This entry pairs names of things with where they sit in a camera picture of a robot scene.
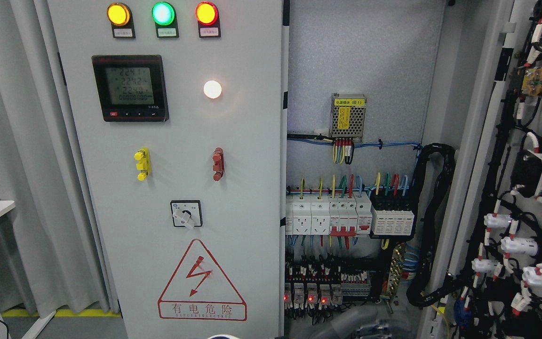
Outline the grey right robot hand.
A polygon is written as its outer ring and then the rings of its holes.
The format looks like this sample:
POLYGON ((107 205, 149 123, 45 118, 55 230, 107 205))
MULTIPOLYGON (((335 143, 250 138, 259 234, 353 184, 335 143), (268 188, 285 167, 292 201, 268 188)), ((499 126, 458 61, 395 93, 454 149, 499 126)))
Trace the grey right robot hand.
POLYGON ((321 324, 305 320, 286 320, 289 339, 413 339, 415 329, 404 313, 389 314, 373 305, 351 307, 321 324))

